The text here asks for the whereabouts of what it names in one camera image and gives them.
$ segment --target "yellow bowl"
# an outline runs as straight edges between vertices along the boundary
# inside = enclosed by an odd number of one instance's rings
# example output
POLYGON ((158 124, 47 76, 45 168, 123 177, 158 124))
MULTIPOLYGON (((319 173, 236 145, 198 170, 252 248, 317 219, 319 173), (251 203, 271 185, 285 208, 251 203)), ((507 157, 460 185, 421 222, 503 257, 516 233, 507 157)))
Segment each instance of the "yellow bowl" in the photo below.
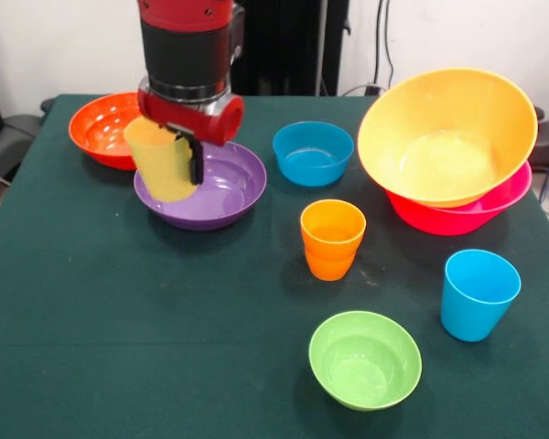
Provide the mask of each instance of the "yellow bowl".
POLYGON ((358 154, 385 189, 454 208, 511 177, 536 136, 533 104, 509 80, 484 70, 434 70, 373 104, 361 123, 358 154))

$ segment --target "black cabinet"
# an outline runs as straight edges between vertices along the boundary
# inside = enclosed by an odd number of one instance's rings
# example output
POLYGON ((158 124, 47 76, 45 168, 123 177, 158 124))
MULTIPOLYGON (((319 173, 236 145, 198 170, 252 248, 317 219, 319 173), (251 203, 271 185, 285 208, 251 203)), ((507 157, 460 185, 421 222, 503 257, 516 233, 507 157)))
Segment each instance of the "black cabinet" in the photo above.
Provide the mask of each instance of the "black cabinet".
MULTIPOLYGON (((318 72, 320 0, 239 0, 246 9, 244 52, 231 70, 242 95, 314 95, 318 72)), ((336 94, 349 0, 329 0, 323 81, 336 94)))

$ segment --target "table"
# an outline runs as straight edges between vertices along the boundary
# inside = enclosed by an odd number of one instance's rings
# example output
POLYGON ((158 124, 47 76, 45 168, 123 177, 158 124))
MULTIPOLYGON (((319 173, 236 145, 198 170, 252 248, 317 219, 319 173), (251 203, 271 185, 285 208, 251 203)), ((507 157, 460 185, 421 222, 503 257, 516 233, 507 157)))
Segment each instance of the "table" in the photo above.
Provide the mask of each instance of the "table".
POLYGON ((0 210, 0 438, 549 438, 549 224, 534 196, 482 229, 427 235, 393 213, 357 156, 332 187, 287 182, 271 151, 298 120, 354 136, 369 98, 248 98, 237 141, 265 162, 264 196, 231 227, 167 226, 132 173, 73 145, 92 96, 57 98, 0 210), (369 225, 345 279, 322 283, 302 255, 300 211, 358 205, 369 225), (490 338, 438 322, 446 258, 497 252, 522 293, 490 338), (318 386, 307 345, 319 323, 366 309, 407 328, 424 359, 405 402, 352 412, 318 386))

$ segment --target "orange cup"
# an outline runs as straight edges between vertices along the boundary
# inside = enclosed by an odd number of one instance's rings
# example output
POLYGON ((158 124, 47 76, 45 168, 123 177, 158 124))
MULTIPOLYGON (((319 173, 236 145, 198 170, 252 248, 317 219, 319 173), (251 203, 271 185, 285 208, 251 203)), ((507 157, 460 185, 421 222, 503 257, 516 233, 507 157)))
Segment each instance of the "orange cup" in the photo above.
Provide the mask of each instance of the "orange cup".
POLYGON ((321 199, 301 213, 301 235, 309 270, 322 281, 337 281, 350 269, 360 247, 366 217, 353 204, 321 199))

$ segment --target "bowl rim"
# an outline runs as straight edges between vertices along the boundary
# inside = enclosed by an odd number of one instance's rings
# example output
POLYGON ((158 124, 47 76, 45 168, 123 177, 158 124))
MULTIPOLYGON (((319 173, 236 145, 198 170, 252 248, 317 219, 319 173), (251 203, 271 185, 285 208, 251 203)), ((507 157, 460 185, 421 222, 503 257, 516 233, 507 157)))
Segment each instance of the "bowl rim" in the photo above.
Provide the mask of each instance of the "bowl rim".
POLYGON ((498 186, 494 187, 492 190, 488 191, 486 194, 484 194, 482 197, 478 198, 476 201, 472 201, 471 203, 469 203, 467 205, 458 206, 456 208, 434 208, 432 206, 426 206, 426 205, 423 205, 423 204, 419 204, 413 199, 405 198, 401 195, 398 195, 398 194, 395 194, 394 192, 391 192, 388 189, 385 189, 385 191, 387 193, 389 193, 391 196, 396 197, 399 201, 404 200, 405 202, 414 203, 417 206, 421 206, 421 207, 429 209, 429 210, 433 210, 433 211, 437 211, 437 212, 443 212, 443 213, 452 214, 452 215, 463 215, 463 216, 470 215, 470 216, 473 216, 473 215, 486 215, 486 214, 489 214, 489 213, 501 212, 501 211, 506 210, 506 209, 510 208, 511 206, 515 205, 519 201, 521 201, 521 199, 523 199, 524 196, 527 195, 527 193, 529 192, 529 189, 531 189, 531 186, 533 185, 533 169, 532 169, 531 165, 529 164, 529 162, 528 161, 524 162, 522 164, 522 166, 519 168, 519 170, 516 171, 508 180, 505 180, 504 182, 502 182, 501 185, 498 185, 498 186), (528 177, 526 178, 526 183, 525 183, 524 187, 521 189, 521 191, 516 196, 512 197, 511 200, 507 201, 506 203, 504 203, 504 204, 502 204, 502 205, 500 205, 496 208, 491 208, 491 209, 484 209, 484 210, 480 210, 480 211, 460 210, 462 208, 465 208, 467 206, 471 206, 473 204, 476 204, 476 203, 480 202, 483 198, 487 197, 490 192, 498 189, 504 183, 506 183, 506 182, 508 182, 508 181, 510 181, 514 178, 518 178, 519 174, 523 173, 523 172, 528 173, 528 177))
POLYGON ((348 162, 350 160, 350 158, 354 155, 354 151, 356 150, 356 143, 354 142, 354 139, 350 135, 350 133, 348 133, 348 131, 343 129, 341 126, 335 125, 334 123, 323 122, 323 121, 299 121, 299 122, 294 122, 294 123, 290 123, 288 125, 285 125, 283 128, 279 129, 274 134, 274 137, 273 137, 273 150, 274 150, 274 155, 276 155, 277 160, 287 161, 286 156, 282 155, 282 153, 280 151, 280 147, 278 145, 280 135, 282 135, 288 129, 291 129, 291 128, 294 128, 294 127, 297 127, 297 126, 306 126, 306 125, 326 125, 326 126, 329 126, 331 128, 334 128, 334 130, 337 131, 338 133, 340 133, 342 136, 350 139, 350 150, 343 158, 341 158, 341 160, 338 160, 337 162, 334 162, 331 165, 302 165, 302 167, 309 168, 309 169, 326 169, 326 168, 329 168, 329 167, 341 166, 344 163, 348 162))
POLYGON ((107 101, 111 98, 119 98, 119 97, 123 97, 123 96, 126 96, 126 97, 131 97, 131 96, 134 96, 136 98, 136 92, 135 91, 123 91, 123 92, 120 92, 120 93, 110 93, 110 94, 106 94, 104 96, 100 96, 99 98, 96 98, 96 99, 93 99, 85 104, 83 104, 80 109, 78 111, 76 111, 73 116, 71 116, 71 119, 70 119, 70 122, 69 122, 69 125, 68 125, 68 134, 69 134, 69 137, 71 139, 71 141, 80 148, 81 151, 83 151, 84 153, 88 154, 88 155, 92 155, 92 154, 96 154, 96 155, 100 155, 100 156, 104 156, 104 157, 121 157, 121 158, 126 158, 126 157, 132 157, 131 155, 111 155, 111 154, 103 154, 103 153, 100 153, 100 152, 96 152, 96 151, 91 151, 90 149, 88 149, 82 142, 80 142, 74 135, 73 133, 71 132, 71 127, 75 124, 75 121, 76 119, 78 119, 81 114, 87 110, 88 108, 90 108, 92 105, 94 105, 95 103, 98 103, 98 102, 103 102, 103 101, 107 101))
POLYGON ((241 213, 244 213, 246 210, 248 210, 254 204, 256 204, 258 202, 258 200, 263 196, 264 192, 266 191, 266 186, 267 186, 267 183, 268 183, 268 173, 266 172, 266 167, 264 166, 264 163, 260 159, 260 157, 254 151, 250 150, 249 148, 247 148, 243 145, 237 144, 236 142, 226 142, 224 144, 224 146, 217 146, 217 147, 223 148, 223 147, 226 147, 228 145, 233 146, 233 147, 241 148, 242 150, 244 150, 245 153, 249 154, 249 156, 251 156, 256 161, 256 163, 258 163, 260 165, 261 175, 264 176, 264 182, 261 185, 260 190, 258 190, 256 192, 256 196, 252 199, 252 201, 249 202, 248 204, 245 204, 240 209, 237 209, 235 212, 229 213, 228 215, 222 215, 220 217, 209 218, 209 219, 184 219, 184 218, 180 218, 180 217, 173 217, 171 215, 167 215, 166 212, 163 212, 161 209, 159 209, 157 207, 157 204, 151 204, 151 203, 148 203, 148 202, 143 200, 143 198, 140 194, 140 191, 138 190, 138 188, 136 186, 137 179, 141 178, 140 177, 140 171, 138 169, 136 169, 135 176, 133 178, 133 188, 134 188, 136 196, 140 199, 140 201, 145 206, 147 206, 149 209, 154 211, 157 215, 163 216, 163 217, 165 217, 169 220, 183 221, 183 222, 186 222, 188 224, 199 224, 201 222, 207 223, 207 222, 212 222, 212 221, 225 220, 227 218, 233 218, 237 215, 240 215, 241 213))
POLYGON ((346 404, 348 404, 349 406, 352 406, 352 407, 358 407, 359 409, 363 409, 363 410, 382 410, 382 409, 387 409, 389 407, 392 407, 402 401, 404 401, 405 399, 407 399, 409 396, 411 396, 411 394, 414 392, 414 390, 416 389, 417 385, 419 384, 419 381, 421 380, 421 375, 423 373, 423 358, 421 357, 421 351, 419 350, 419 347, 417 346, 416 342, 414 341, 414 338, 413 336, 411 336, 411 334, 404 328, 402 327, 401 325, 399 325, 397 322, 395 322, 394 320, 392 320, 390 317, 387 317, 387 316, 384 316, 382 314, 378 314, 378 313, 373 313, 372 311, 365 311, 365 310, 350 310, 350 311, 344 311, 344 312, 341 312, 341 313, 338 313, 338 314, 335 314, 334 316, 330 316, 328 317, 326 320, 324 320, 322 323, 320 323, 317 327, 317 329, 314 331, 313 335, 311 336, 311 339, 309 341, 309 349, 308 349, 308 355, 309 355, 309 366, 311 368, 311 371, 313 372, 313 374, 315 375, 315 378, 316 380, 319 382, 319 385, 321 385, 321 387, 323 387, 323 389, 329 394, 331 395, 334 399, 337 399, 341 402, 344 402, 346 404), (327 325, 329 322, 331 322, 332 320, 335 320, 337 318, 342 318, 344 316, 349 316, 349 315, 354 315, 354 314, 360 314, 360 315, 368 315, 368 316, 374 316, 375 318, 378 318, 380 320, 385 320, 387 322, 389 322, 391 325, 393 325, 396 329, 400 330, 402 333, 405 334, 405 336, 411 341, 413 347, 414 347, 414 352, 415 352, 415 357, 417 359, 417 362, 419 364, 419 371, 417 373, 417 376, 415 377, 414 379, 414 384, 411 386, 411 389, 409 389, 408 391, 406 391, 404 393, 404 395, 392 402, 387 402, 385 404, 381 404, 381 405, 360 405, 360 404, 355 404, 353 402, 349 402, 349 401, 346 401, 345 399, 343 398, 340 398, 338 397, 335 392, 331 391, 331 389, 328 388, 328 386, 325 385, 325 383, 323 382, 323 380, 320 378, 319 374, 316 372, 316 368, 313 367, 313 355, 312 355, 312 349, 313 349, 313 343, 314 343, 314 340, 317 336, 317 334, 319 333, 319 331, 321 330, 321 328, 325 325, 327 325))
POLYGON ((532 120, 533 120, 533 136, 532 136, 532 139, 530 141, 531 143, 531 146, 528 148, 528 150, 525 152, 525 154, 523 155, 523 158, 522 160, 520 161, 520 163, 510 172, 510 174, 508 176, 506 176, 505 178, 498 178, 493 184, 490 185, 490 188, 488 188, 486 191, 484 190, 479 190, 479 191, 475 191, 475 192, 472 192, 472 193, 468 193, 468 194, 464 194, 463 196, 456 196, 455 198, 409 198, 407 197, 406 195, 404 194, 399 194, 397 192, 394 192, 391 190, 391 192, 393 192, 394 194, 400 196, 400 197, 403 197, 403 198, 407 198, 407 199, 411 199, 412 201, 416 202, 417 204, 424 204, 424 205, 431 205, 431 204, 445 204, 445 203, 455 203, 455 202, 458 202, 458 201, 464 201, 466 199, 472 199, 472 198, 481 198, 482 196, 486 195, 488 192, 490 192, 491 190, 493 190, 495 187, 498 187, 499 185, 501 185, 504 181, 506 181, 508 178, 510 178, 510 176, 513 176, 514 174, 517 173, 517 171, 521 168, 521 166, 523 165, 523 163, 525 161, 527 161, 528 157, 531 155, 531 152, 533 151, 534 149, 534 144, 537 140, 537 134, 538 134, 538 121, 537 121, 537 114, 536 114, 536 111, 534 109, 534 105, 533 105, 533 102, 531 101, 531 99, 529 98, 529 96, 524 92, 523 89, 521 89, 521 87, 519 87, 514 81, 512 80, 509 80, 508 78, 500 75, 499 73, 495 73, 493 71, 490 71, 490 70, 485 70, 485 69, 479 69, 479 68, 474 68, 474 67, 463 67, 463 66, 457 66, 457 67, 449 67, 449 68, 441 68, 441 69, 432 69, 432 70, 427 70, 427 71, 424 71, 422 73, 419 73, 417 75, 414 75, 410 78, 408 78, 407 80, 403 80, 402 82, 399 82, 398 84, 396 84, 394 87, 391 87, 391 89, 389 89, 387 92, 383 93, 372 105, 371 107, 369 107, 369 109, 367 110, 367 112, 364 114, 364 116, 362 117, 362 120, 360 122, 360 125, 359 125, 359 128, 358 128, 358 158, 360 159, 360 163, 362 165, 362 167, 364 168, 364 171, 366 172, 366 174, 372 179, 374 180, 379 186, 381 186, 382 188, 384 188, 385 190, 390 190, 387 186, 385 186, 383 184, 383 182, 381 182, 381 180, 378 178, 378 176, 376 177, 373 177, 371 175, 371 173, 368 171, 367 167, 364 165, 364 162, 362 160, 362 156, 361 156, 361 132, 362 132, 362 126, 364 125, 364 122, 366 121, 368 115, 370 114, 370 111, 371 109, 373 108, 374 104, 376 102, 379 102, 380 100, 383 100, 383 99, 386 99, 386 97, 389 97, 392 93, 394 93, 394 91, 396 90, 399 90, 401 89, 402 87, 408 85, 409 83, 413 82, 413 81, 417 81, 417 80, 420 80, 422 78, 425 78, 427 76, 431 76, 431 75, 435 75, 437 73, 443 73, 443 72, 447 72, 447 71, 466 71, 466 72, 472 72, 472 73, 477 73, 479 75, 485 75, 485 76, 489 76, 495 80, 498 80, 498 81, 501 81, 501 82, 504 82, 506 83, 507 85, 509 85, 512 89, 514 89, 515 91, 517 91, 523 98, 526 102, 529 102, 531 105, 529 106, 529 109, 531 111, 531 114, 532 114, 532 120))

